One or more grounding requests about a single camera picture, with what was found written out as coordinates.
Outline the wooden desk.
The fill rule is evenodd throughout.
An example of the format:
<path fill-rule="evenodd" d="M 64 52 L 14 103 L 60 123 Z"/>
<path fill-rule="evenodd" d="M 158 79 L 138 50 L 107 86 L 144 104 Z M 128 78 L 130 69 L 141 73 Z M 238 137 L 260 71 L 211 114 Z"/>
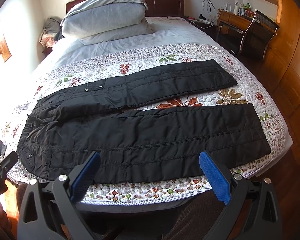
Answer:
<path fill-rule="evenodd" d="M 229 29 L 243 35 L 248 27 L 253 22 L 261 24 L 263 27 L 272 31 L 275 35 L 280 28 L 279 25 L 273 21 L 271 18 L 260 12 L 259 10 L 253 11 L 253 17 L 236 15 L 227 10 L 218 10 L 218 20 L 217 20 L 217 31 L 216 31 L 216 41 L 218 42 L 221 35 L 226 35 Z"/>

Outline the folded grey duvet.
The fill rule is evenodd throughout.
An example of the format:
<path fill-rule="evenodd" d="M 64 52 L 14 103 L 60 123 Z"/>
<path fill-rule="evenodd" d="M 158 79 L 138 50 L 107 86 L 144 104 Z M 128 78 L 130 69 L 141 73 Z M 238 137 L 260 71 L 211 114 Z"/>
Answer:
<path fill-rule="evenodd" d="M 139 3 L 113 3 L 69 16 L 62 23 L 62 35 L 84 45 L 152 34 Z"/>

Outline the wooden wardrobe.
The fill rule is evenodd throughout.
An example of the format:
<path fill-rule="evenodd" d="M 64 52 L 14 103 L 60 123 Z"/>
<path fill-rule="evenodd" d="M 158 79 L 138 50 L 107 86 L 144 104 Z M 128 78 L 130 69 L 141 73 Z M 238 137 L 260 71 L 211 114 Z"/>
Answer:
<path fill-rule="evenodd" d="M 276 22 L 279 31 L 262 66 L 264 82 L 288 125 L 300 165 L 300 8 L 294 0 L 278 0 Z"/>

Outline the floral quilted bedspread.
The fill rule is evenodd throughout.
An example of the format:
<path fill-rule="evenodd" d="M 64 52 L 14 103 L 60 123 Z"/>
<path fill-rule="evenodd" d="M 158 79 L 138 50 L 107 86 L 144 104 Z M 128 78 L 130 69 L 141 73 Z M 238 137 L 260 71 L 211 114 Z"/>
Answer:
<path fill-rule="evenodd" d="M 212 38 L 175 17 L 153 33 L 89 46 L 57 42 L 6 119 L 17 185 L 69 174 L 91 152 L 101 166 L 81 206 L 165 209 L 208 191 L 199 154 L 252 177 L 292 146 L 286 122 L 256 77 Z"/>

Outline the black chrome chair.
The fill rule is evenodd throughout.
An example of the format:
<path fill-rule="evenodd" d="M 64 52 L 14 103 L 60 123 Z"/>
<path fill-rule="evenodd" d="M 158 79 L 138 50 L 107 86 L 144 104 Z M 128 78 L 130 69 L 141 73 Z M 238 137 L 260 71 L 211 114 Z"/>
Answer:
<path fill-rule="evenodd" d="M 270 41 L 274 38 L 280 26 L 271 18 L 255 10 L 253 19 L 242 33 L 238 45 L 231 49 L 235 55 L 245 55 L 255 60 L 263 60 Z"/>

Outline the black quilted pants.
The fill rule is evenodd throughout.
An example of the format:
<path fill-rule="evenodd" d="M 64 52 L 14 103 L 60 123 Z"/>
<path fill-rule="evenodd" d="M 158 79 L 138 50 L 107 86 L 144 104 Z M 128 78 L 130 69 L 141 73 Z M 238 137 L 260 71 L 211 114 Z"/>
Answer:
<path fill-rule="evenodd" d="M 207 151 L 228 168 L 270 153 L 250 103 L 180 106 L 180 98 L 236 85 L 215 60 L 153 67 L 69 87 L 40 99 L 17 154 L 35 176 L 54 180 L 101 157 L 96 183 L 150 183 L 200 176 Z"/>

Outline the dark bedside table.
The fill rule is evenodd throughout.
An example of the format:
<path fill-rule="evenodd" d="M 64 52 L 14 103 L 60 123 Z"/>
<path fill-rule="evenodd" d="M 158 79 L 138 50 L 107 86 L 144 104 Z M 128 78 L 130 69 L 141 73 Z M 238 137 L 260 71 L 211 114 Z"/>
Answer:
<path fill-rule="evenodd" d="M 185 18 L 188 23 L 196 27 L 197 29 L 203 31 L 207 35 L 209 35 L 212 39 L 216 38 L 217 26 L 209 23 L 199 22 L 195 19 L 190 19 L 189 17 Z"/>

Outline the pile of clothes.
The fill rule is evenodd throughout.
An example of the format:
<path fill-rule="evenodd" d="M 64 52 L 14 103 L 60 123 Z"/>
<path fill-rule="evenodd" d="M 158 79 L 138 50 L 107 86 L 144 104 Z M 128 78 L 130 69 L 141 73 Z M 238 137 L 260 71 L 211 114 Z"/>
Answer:
<path fill-rule="evenodd" d="M 39 35 L 39 43 L 44 48 L 52 48 L 53 45 L 63 38 L 62 35 L 62 19 L 58 16 L 47 18 L 41 34 Z"/>

